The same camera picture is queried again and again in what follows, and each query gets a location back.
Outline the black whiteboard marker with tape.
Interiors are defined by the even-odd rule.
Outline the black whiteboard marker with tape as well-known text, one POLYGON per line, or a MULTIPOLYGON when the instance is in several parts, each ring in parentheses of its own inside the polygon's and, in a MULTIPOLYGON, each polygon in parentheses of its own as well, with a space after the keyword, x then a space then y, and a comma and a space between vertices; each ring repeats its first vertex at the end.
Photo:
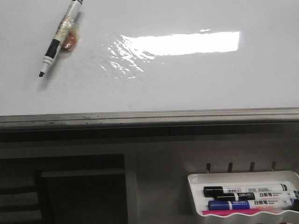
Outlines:
POLYGON ((43 77, 54 64, 66 37, 75 22, 79 10, 83 4, 82 0, 72 0, 69 4, 58 28, 51 40, 51 43, 43 57, 43 66, 40 70, 39 77, 43 77))

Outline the white whiteboard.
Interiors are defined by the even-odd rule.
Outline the white whiteboard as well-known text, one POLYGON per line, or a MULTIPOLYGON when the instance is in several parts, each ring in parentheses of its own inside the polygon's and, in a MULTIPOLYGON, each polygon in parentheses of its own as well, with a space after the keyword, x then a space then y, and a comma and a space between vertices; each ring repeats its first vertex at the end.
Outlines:
POLYGON ((68 5, 1 1, 2 131, 299 120, 296 0, 85 0, 39 77, 68 5))

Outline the dark chair under board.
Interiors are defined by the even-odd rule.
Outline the dark chair under board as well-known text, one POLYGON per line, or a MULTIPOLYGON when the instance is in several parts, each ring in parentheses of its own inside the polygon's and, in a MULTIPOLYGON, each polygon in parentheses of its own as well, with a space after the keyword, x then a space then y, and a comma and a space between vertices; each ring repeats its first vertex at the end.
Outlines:
POLYGON ((123 155, 0 161, 3 224, 126 224, 123 155))

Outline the black capped marker top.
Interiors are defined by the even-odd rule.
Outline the black capped marker top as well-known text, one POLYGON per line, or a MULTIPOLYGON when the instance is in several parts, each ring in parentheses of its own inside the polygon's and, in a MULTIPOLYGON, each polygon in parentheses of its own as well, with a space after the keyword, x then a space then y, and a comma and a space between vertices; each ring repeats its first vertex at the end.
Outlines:
POLYGON ((205 186, 203 188, 206 197, 218 196, 221 194, 231 193, 248 193, 248 192, 276 192, 288 191, 290 188, 283 183, 278 184, 254 184, 254 185, 233 185, 233 186, 205 186))

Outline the black capped marker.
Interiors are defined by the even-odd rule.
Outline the black capped marker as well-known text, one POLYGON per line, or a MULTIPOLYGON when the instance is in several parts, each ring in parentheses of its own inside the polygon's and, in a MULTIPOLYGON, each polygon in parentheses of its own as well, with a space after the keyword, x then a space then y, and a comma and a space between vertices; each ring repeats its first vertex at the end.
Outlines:
POLYGON ((290 188, 283 183, 278 184, 254 184, 254 185, 233 185, 233 186, 205 186, 203 188, 206 197, 218 196, 221 194, 231 193, 248 193, 248 192, 276 192, 288 191, 290 188))
POLYGON ((247 193, 229 193, 215 196, 216 201, 246 201, 246 200, 272 200, 272 199, 298 199, 299 192, 281 191, 281 192, 247 192, 247 193))

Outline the white plastic marker tray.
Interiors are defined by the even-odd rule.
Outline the white plastic marker tray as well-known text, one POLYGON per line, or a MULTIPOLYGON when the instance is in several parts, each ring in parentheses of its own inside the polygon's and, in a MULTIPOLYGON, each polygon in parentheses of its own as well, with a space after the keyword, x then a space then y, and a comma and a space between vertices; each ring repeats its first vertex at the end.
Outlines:
POLYGON ((209 210, 208 202, 215 196, 206 197, 205 186, 233 186, 254 184, 286 184, 288 191, 299 191, 299 176, 294 171, 190 174, 187 177, 192 207, 199 224, 278 224, 299 222, 299 213, 289 209, 209 210))

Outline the black capped marker middle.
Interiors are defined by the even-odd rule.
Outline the black capped marker middle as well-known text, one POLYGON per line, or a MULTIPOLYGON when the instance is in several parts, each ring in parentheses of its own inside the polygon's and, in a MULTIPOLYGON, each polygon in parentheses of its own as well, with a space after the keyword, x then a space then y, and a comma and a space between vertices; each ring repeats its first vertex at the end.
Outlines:
POLYGON ((229 193, 215 196, 216 201, 246 201, 246 200, 272 200, 272 199, 298 199, 299 192, 281 191, 281 192, 247 192, 247 193, 229 193))

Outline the blue capped marker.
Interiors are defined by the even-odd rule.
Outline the blue capped marker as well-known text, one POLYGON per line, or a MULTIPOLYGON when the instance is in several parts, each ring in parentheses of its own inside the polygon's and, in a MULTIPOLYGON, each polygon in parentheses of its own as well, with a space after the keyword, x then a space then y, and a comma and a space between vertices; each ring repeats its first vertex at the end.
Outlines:
POLYGON ((294 199, 248 200, 248 201, 209 201, 209 210, 245 210, 245 209, 289 209, 294 199))

